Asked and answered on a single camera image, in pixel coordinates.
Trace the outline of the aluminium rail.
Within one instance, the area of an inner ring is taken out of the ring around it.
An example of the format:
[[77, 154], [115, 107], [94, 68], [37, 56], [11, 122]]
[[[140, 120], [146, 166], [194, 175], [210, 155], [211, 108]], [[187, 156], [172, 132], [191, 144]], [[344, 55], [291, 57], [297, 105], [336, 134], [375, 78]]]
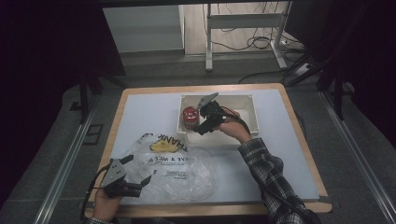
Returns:
[[396, 224], [396, 205], [390, 198], [382, 183], [377, 178], [369, 162], [365, 159], [361, 148], [347, 127], [347, 124], [336, 114], [335, 110], [333, 109], [331, 97], [322, 91], [320, 91], [318, 95], [323, 100], [325, 107], [332, 118], [332, 122], [334, 123], [337, 131], [340, 133], [341, 138], [345, 142], [346, 148], [358, 166], [358, 169], [360, 170], [368, 189], [373, 194], [375, 201], [386, 221], [388, 224]]
[[83, 139], [92, 123], [92, 118], [96, 111], [98, 101], [99, 97], [94, 96], [89, 103], [88, 115], [86, 116], [84, 121], [78, 126], [78, 131], [75, 134], [70, 147], [66, 151], [64, 159], [49, 187], [43, 203], [41, 204], [36, 214], [33, 224], [49, 224], [50, 218], [61, 197], [64, 185], [76, 161], [77, 155], [83, 143]]

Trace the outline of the black metal stand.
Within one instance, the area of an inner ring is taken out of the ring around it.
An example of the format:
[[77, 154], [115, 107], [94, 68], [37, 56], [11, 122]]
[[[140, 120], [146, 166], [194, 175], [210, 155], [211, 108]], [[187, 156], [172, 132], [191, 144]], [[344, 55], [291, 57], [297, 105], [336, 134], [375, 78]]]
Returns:
[[109, 76], [106, 74], [99, 73], [98, 75], [87, 75], [81, 73], [79, 75], [79, 96], [80, 96], [80, 110], [81, 110], [81, 119], [80, 123], [84, 123], [88, 119], [89, 115], [89, 101], [88, 101], [88, 90], [91, 90], [94, 95], [103, 93], [103, 86], [100, 81], [100, 78], [104, 78], [116, 86], [121, 87], [123, 90], [128, 89], [129, 85], [125, 82], [117, 79], [116, 77]]
[[309, 68], [306, 72], [303, 72], [301, 75], [297, 76], [294, 79], [285, 82], [287, 87], [291, 87], [297, 85], [298, 83], [302, 82], [303, 80], [312, 77], [315, 74], [321, 72], [319, 76], [318, 82], [316, 87], [319, 91], [326, 91], [330, 88], [331, 84], [334, 84], [333, 87], [333, 111], [335, 115], [340, 119], [343, 120], [343, 112], [342, 112], [342, 98], [344, 95], [343, 89], [343, 80], [341, 74], [335, 71], [337, 67], [337, 60], [330, 56], [326, 60], [320, 63], [314, 63], [314, 65]]

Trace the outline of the white power strip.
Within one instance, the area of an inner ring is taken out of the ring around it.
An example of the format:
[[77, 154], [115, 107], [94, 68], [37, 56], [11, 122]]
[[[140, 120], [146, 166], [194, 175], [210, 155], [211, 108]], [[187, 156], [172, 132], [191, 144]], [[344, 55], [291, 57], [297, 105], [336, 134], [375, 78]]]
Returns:
[[305, 72], [309, 71], [312, 68], [312, 65], [310, 63], [304, 63], [303, 65], [301, 65], [296, 71], [295, 71], [295, 75], [301, 76], [303, 75]]

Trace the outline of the red can with dark label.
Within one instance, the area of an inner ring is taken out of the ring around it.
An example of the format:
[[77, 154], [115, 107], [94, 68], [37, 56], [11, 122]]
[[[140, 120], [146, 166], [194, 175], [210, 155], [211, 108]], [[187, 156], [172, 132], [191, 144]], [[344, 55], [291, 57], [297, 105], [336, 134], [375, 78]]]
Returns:
[[199, 110], [193, 106], [187, 106], [182, 111], [182, 118], [187, 129], [191, 130], [200, 123]]

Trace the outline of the white table mat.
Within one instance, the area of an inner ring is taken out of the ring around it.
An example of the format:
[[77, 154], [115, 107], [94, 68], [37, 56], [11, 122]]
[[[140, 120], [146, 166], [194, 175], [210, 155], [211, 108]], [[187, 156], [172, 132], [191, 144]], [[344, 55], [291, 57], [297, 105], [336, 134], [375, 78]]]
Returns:
[[[158, 94], [129, 94], [126, 97], [117, 135], [112, 147], [113, 158], [123, 158], [131, 144], [146, 133], [177, 136], [180, 98], [185, 94], [200, 92], [177, 92]], [[294, 192], [305, 202], [319, 198], [318, 188], [308, 167], [296, 125], [290, 121], [290, 111], [285, 107], [277, 89], [252, 91], [220, 91], [219, 94], [251, 94], [259, 122], [261, 138], [269, 152], [283, 163], [283, 175]], [[232, 146], [201, 147], [215, 163], [218, 185], [210, 197], [195, 203], [259, 203], [261, 193], [246, 163], [238, 151], [240, 144]], [[126, 197], [125, 204], [137, 204], [138, 198]]]

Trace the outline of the white panel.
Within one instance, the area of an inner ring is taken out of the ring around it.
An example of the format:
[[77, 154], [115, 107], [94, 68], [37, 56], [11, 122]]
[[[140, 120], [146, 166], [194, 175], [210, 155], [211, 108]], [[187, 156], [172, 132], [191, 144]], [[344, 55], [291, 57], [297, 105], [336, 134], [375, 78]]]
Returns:
[[181, 6], [103, 9], [119, 53], [184, 49]]

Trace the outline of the person's right hand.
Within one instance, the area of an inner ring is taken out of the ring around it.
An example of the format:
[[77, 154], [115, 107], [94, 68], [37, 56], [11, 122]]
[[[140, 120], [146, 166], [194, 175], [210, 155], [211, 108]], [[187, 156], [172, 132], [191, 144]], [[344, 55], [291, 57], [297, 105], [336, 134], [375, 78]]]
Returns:
[[225, 133], [232, 138], [235, 138], [240, 144], [244, 144], [251, 140], [251, 136], [244, 127], [242, 123], [240, 123], [235, 117], [240, 117], [237, 112], [228, 111], [228, 114], [231, 114], [224, 122], [222, 122], [217, 130]]

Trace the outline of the person's left hand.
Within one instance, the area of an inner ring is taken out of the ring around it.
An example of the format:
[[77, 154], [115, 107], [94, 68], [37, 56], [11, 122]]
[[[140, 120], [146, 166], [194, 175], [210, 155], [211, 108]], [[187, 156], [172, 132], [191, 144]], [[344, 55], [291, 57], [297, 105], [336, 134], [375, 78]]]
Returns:
[[108, 197], [103, 189], [95, 193], [92, 217], [111, 222], [120, 206], [121, 196]]

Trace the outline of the white plastic shopping bag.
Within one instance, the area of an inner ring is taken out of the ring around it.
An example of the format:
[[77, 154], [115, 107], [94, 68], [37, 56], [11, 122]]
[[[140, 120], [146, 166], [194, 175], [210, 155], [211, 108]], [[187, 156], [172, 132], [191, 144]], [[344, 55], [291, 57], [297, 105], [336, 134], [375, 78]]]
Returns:
[[206, 150], [189, 147], [177, 137], [146, 133], [124, 153], [134, 159], [125, 165], [126, 180], [149, 178], [137, 204], [195, 203], [217, 189], [215, 163]]

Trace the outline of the white plastic bin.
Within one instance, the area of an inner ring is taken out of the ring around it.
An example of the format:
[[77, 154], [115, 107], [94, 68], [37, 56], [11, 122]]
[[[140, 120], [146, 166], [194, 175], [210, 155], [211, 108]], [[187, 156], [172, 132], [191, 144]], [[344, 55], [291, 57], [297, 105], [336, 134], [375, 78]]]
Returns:
[[[177, 136], [183, 139], [188, 145], [201, 146], [201, 147], [218, 147], [218, 146], [232, 146], [238, 145], [239, 142], [234, 138], [222, 133], [214, 131], [200, 135], [193, 129], [189, 130], [185, 127], [182, 111], [187, 106], [193, 106], [197, 109], [197, 105], [201, 98], [209, 95], [207, 92], [203, 94], [183, 94], [180, 98], [179, 117], [177, 122]], [[231, 116], [228, 111], [237, 112], [240, 117], [235, 117], [239, 120], [244, 127], [248, 130], [252, 137], [256, 137], [260, 133], [259, 122], [256, 115], [256, 109], [251, 94], [219, 94], [215, 101], [219, 103], [220, 107], [224, 110], [224, 121]], [[205, 119], [200, 115], [200, 123]]]

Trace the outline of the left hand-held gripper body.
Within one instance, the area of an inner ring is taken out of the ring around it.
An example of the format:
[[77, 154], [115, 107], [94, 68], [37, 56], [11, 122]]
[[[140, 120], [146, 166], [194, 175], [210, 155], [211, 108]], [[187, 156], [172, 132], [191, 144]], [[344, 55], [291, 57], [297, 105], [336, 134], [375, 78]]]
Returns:
[[127, 183], [125, 177], [127, 175], [120, 159], [113, 160], [106, 170], [100, 188], [103, 189], [108, 197], [135, 197], [138, 198], [141, 189], [138, 184]]

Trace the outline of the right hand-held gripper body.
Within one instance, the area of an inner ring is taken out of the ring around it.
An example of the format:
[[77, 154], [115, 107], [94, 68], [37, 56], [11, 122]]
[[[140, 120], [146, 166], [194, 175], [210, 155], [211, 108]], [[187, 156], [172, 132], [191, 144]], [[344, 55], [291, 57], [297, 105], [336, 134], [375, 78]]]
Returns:
[[217, 92], [209, 94], [201, 98], [197, 105], [200, 115], [205, 119], [210, 119], [216, 122], [216, 127], [224, 121], [224, 110], [220, 107], [215, 98], [219, 94]]

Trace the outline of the white metal desk frame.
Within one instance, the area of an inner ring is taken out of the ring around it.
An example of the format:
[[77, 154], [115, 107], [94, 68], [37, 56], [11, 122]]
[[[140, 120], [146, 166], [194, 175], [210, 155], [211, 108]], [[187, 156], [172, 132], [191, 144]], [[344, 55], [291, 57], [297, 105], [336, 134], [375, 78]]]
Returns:
[[275, 13], [254, 13], [236, 15], [213, 15], [211, 5], [207, 5], [206, 10], [206, 47], [205, 47], [205, 70], [213, 70], [212, 51], [212, 30], [213, 29], [233, 29], [233, 28], [276, 28], [277, 33], [274, 40], [270, 41], [270, 47], [276, 57], [276, 61], [281, 70], [288, 68], [280, 52], [280, 38], [283, 34], [286, 21], [289, 15], [291, 1], [287, 1], [281, 12]]

